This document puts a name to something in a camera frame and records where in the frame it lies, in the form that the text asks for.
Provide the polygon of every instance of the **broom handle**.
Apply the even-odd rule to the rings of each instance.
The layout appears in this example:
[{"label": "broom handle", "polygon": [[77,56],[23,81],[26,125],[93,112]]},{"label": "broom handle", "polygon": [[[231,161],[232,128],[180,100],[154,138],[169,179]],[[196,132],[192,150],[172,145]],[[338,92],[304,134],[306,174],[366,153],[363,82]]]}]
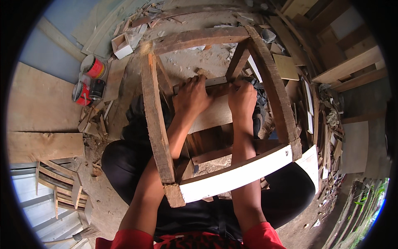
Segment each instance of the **broom handle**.
[{"label": "broom handle", "polygon": [[74,238],[72,237],[72,238],[54,240],[54,241],[42,241],[42,243],[45,244],[45,245],[53,245],[53,244],[67,242],[67,241],[70,241],[70,240],[74,240]]}]

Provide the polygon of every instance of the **black paint can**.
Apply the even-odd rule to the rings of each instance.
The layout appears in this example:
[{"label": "black paint can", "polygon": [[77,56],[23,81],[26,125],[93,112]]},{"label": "black paint can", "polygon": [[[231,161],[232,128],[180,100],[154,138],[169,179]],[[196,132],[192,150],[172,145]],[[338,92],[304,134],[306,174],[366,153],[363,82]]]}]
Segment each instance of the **black paint can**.
[{"label": "black paint can", "polygon": [[105,81],[100,78],[96,78],[91,83],[89,98],[93,100],[102,99],[104,89],[105,89]]}]

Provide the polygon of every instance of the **wooden stool frame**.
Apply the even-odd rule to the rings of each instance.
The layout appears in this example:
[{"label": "wooden stool frame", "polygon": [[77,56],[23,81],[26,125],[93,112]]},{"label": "wooden stool frame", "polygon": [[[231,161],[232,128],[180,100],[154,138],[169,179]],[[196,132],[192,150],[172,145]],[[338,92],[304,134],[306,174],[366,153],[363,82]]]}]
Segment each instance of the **wooden stool frame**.
[{"label": "wooden stool frame", "polygon": [[[160,105],[159,86],[167,100],[170,100],[174,93],[159,55],[220,43],[239,43],[226,73],[228,82],[235,80],[249,56],[253,57],[272,108],[279,141],[256,141],[256,153],[259,154],[256,157],[209,174],[180,180],[188,163],[183,163],[176,171],[170,154]],[[253,27],[207,28],[167,35],[143,43],[140,56],[149,138],[164,192],[171,207],[184,206],[204,197],[239,188],[301,158],[301,142],[285,86],[268,48]]]}]

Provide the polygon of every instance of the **corrugated metal sheet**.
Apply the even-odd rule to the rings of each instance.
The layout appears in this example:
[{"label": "corrugated metal sheet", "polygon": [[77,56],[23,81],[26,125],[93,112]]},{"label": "corrugated metal sheet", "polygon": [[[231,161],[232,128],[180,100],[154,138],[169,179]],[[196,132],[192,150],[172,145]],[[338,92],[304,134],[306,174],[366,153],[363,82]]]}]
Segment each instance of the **corrugated metal sheet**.
[{"label": "corrugated metal sheet", "polygon": [[[58,207],[58,219],[55,218],[54,190],[39,184],[36,196],[35,166],[36,163],[11,165],[15,191],[33,231],[41,241],[66,239],[82,231],[83,225],[78,213],[73,210]],[[51,249],[91,248],[88,239],[46,247]]]}]

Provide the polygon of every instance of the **person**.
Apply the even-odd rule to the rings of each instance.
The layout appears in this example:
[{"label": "person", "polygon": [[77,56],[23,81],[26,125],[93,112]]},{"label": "person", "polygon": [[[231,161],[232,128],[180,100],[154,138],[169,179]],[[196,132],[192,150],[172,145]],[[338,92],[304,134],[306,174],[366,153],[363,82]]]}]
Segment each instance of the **person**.
[{"label": "person", "polygon": [[[173,160],[179,159],[196,117],[213,102],[206,93],[205,79],[195,76],[179,85],[178,105],[170,124],[162,105]],[[252,118],[256,95],[247,81],[230,84],[232,164],[256,156]],[[265,177],[268,190],[262,191],[257,180],[232,190],[232,200],[214,196],[213,202],[199,200],[171,208],[152,156],[141,97],[132,103],[140,108],[130,107],[127,112],[133,127],[123,130],[124,139],[106,147],[101,161],[110,183],[130,206],[114,240],[97,238],[96,248],[284,248],[274,228],[300,214],[315,195],[305,171],[291,163]],[[146,134],[137,132],[139,128]]]}]

